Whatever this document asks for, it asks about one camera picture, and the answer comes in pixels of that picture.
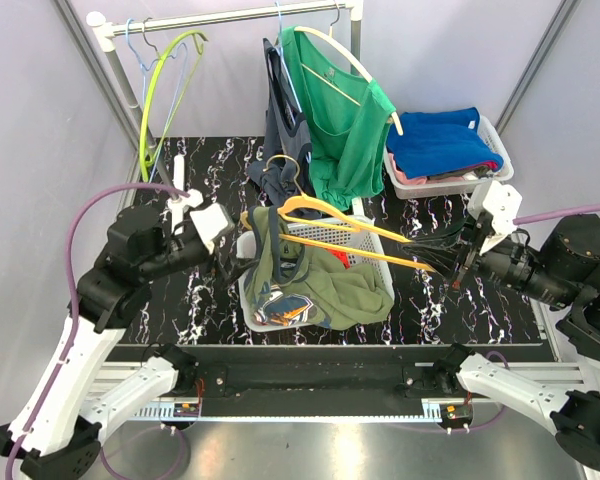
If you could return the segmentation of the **lime green hanger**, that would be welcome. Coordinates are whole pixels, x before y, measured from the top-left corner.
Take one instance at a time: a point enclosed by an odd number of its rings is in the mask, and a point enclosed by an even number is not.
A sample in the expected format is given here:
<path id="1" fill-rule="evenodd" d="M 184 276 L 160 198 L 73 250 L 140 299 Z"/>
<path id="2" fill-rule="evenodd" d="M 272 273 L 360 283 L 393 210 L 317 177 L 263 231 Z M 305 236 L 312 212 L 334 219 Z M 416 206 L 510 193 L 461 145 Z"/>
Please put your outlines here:
<path id="1" fill-rule="evenodd" d="M 189 86 L 193 80 L 200 61 L 205 53 L 205 46 L 208 42 L 207 35 L 199 29 L 191 29 L 177 36 L 169 46 L 161 53 L 156 61 L 155 68 L 151 75 L 148 86 L 146 87 L 146 95 L 140 124 L 140 136 L 138 147 L 138 164 L 140 168 L 141 179 L 144 183 L 148 183 L 155 177 L 157 173 L 157 164 L 160 159 L 164 141 L 168 137 L 171 130 L 171 125 L 177 115 L 181 103 L 184 100 L 185 94 L 189 90 Z M 152 153 L 149 152 L 149 123 L 153 103 L 158 91 L 159 83 L 162 78 L 163 70 L 167 60 L 175 59 L 177 50 L 183 49 L 184 57 L 180 77 L 175 89 L 170 109 L 166 116 L 162 134 L 157 141 L 156 147 Z"/>

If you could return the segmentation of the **light blue wire hanger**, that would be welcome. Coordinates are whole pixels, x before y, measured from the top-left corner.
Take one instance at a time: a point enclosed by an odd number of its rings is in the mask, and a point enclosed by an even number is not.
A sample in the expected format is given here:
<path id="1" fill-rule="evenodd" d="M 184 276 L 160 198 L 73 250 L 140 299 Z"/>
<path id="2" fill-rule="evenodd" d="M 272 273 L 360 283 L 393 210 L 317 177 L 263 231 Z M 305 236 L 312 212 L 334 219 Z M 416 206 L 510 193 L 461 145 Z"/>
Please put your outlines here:
<path id="1" fill-rule="evenodd" d="M 142 110 L 141 116 L 144 116 L 144 113 L 147 110 L 147 105 L 151 105 L 151 103 L 148 102 L 148 95 L 149 95 L 149 91 L 150 91 L 151 80 L 153 79 L 153 73 L 154 73 L 154 70 L 157 68 L 157 65 L 160 63 L 163 54 L 157 49 L 157 47 L 155 45 L 151 44 L 150 47 L 154 50 L 155 58 L 149 64 L 146 64 L 144 62 L 140 52 L 134 47 L 133 42 L 131 40 L 130 25 L 134 21 L 135 21 L 134 18 L 128 18 L 126 20 L 124 38 L 125 38 L 127 48 L 133 53 L 133 55 L 135 57 L 135 60 L 138 65 L 138 69 L 141 74 L 142 88 L 141 88 L 141 96 L 140 96 L 140 100 L 139 100 L 139 106 L 141 107 L 141 110 Z M 186 67 L 186 62 L 188 60 L 188 46 L 186 44 L 183 44 L 181 41 L 179 41 L 179 42 L 175 43 L 175 49 L 178 50 L 179 48 L 181 48 L 184 51 L 184 60 L 183 60 L 183 65 L 182 65 L 182 69 L 181 69 L 180 80 L 179 80 L 178 86 L 176 87 L 176 90 L 175 90 L 175 93 L 174 93 L 174 96 L 172 99 L 170 111 L 167 115 L 167 120 L 166 120 L 165 126 L 163 128 L 163 135 L 166 135 L 166 133 L 168 132 L 168 129 L 170 126 L 170 121 L 175 116 L 174 110 L 176 109 L 176 103 L 178 101 L 178 98 L 181 96 L 180 90 L 182 89 L 182 84 L 184 82 L 185 67 Z M 139 153 L 138 163 L 140 166 L 141 180 L 144 182 L 149 182 L 150 180 L 154 179 L 155 172 L 157 170 L 156 162 L 157 162 L 157 159 L 160 158 L 160 153 L 152 154 L 150 152 L 150 147 L 148 144 L 148 141 L 149 141 L 148 130 L 149 130 L 149 128 L 145 129 L 145 131 L 146 131 L 145 137 L 144 137 L 144 139 L 140 140 L 140 143 L 139 143 L 140 153 Z"/>

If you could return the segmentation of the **dark navy tank top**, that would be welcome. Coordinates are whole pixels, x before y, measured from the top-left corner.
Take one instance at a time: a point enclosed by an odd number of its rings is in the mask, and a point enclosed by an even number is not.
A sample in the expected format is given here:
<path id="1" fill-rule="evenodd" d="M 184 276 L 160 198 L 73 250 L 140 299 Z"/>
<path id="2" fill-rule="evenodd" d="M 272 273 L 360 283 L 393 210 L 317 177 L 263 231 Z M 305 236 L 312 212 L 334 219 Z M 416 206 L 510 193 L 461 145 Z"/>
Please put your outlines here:
<path id="1" fill-rule="evenodd" d="M 264 144 L 262 158 L 247 167 L 247 175 L 280 207 L 301 192 L 315 194 L 309 178 L 312 142 L 280 50 L 268 39 L 263 50 L 268 80 Z"/>

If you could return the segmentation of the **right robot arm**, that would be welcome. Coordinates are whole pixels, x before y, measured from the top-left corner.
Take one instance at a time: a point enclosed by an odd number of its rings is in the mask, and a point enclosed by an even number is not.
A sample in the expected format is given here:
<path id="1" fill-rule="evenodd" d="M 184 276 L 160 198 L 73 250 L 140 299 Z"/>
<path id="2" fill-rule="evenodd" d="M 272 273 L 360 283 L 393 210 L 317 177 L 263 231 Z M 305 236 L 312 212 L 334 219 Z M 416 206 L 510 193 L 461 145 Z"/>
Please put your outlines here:
<path id="1" fill-rule="evenodd" d="M 472 274 L 565 311 L 556 328 L 592 368 L 597 387 L 582 392 L 533 381 L 460 344 L 433 364 L 425 383 L 446 396 L 463 390 L 501 403 L 544 427 L 571 458 L 600 472 L 600 217 L 561 218 L 538 250 L 511 237 L 488 247 L 493 223 L 483 213 L 451 234 L 427 240 L 419 256 L 453 288 Z"/>

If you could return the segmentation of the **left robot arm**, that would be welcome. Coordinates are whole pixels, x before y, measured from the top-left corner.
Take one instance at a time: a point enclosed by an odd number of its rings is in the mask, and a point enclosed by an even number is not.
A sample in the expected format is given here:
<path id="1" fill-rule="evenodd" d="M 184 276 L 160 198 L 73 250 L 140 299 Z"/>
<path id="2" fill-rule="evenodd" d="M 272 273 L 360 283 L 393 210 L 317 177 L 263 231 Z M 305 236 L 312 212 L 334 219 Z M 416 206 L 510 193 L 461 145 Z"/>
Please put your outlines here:
<path id="1" fill-rule="evenodd" d="M 212 248 L 233 226 L 219 204 L 193 210 L 170 234 L 150 206 L 117 215 L 93 268 L 68 279 L 68 316 L 34 393 L 0 426 L 6 478 L 78 479 L 106 440 L 154 398 L 203 393 L 196 358 L 165 344 L 118 386 L 87 399 L 107 357 L 150 300 L 151 282 L 212 260 Z"/>

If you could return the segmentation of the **red tank top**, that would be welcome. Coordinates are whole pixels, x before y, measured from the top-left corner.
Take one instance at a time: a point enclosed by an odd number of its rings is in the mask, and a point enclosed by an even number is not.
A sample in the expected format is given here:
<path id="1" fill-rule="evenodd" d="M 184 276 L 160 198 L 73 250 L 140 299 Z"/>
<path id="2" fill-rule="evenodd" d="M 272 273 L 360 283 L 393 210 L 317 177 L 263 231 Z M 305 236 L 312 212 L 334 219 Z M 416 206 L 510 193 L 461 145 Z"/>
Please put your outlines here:
<path id="1" fill-rule="evenodd" d="M 337 251 L 337 250 L 329 250 L 329 253 L 336 257 L 344 266 L 345 269 L 350 268 L 350 262 L 348 259 L 348 255 L 345 252 Z"/>

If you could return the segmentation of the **olive green tank top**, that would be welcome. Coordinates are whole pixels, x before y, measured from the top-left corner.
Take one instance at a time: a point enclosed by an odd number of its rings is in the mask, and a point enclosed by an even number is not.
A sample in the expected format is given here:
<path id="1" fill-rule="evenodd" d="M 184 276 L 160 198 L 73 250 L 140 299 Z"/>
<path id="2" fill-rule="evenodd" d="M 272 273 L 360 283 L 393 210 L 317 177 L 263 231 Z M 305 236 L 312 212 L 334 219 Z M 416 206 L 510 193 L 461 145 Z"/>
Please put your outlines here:
<path id="1" fill-rule="evenodd" d="M 247 221 L 255 241 L 254 265 L 241 285 L 249 326 L 346 330 L 388 317 L 394 300 L 374 266 L 347 266 L 324 248 L 284 239 L 288 225 L 273 207 L 250 209 Z"/>

